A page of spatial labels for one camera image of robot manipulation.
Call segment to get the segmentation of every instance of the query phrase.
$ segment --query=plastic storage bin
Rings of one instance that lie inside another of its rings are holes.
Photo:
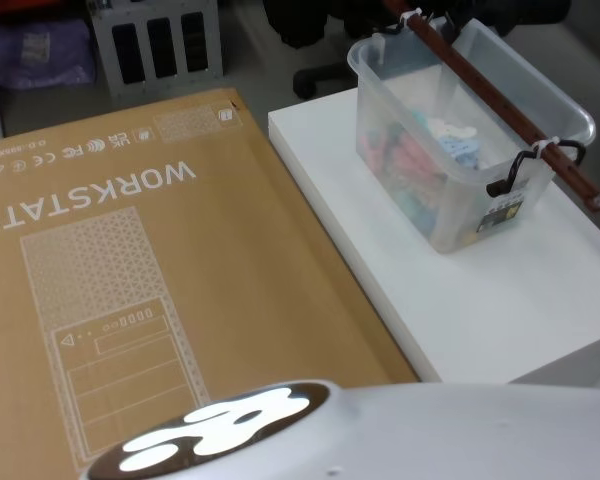
[[[549,137],[595,138],[591,116],[480,22],[454,48]],[[487,185],[530,147],[408,27],[356,43],[348,60],[359,77],[358,153],[433,248],[469,245],[533,208],[553,171],[525,160],[511,193],[491,198]]]

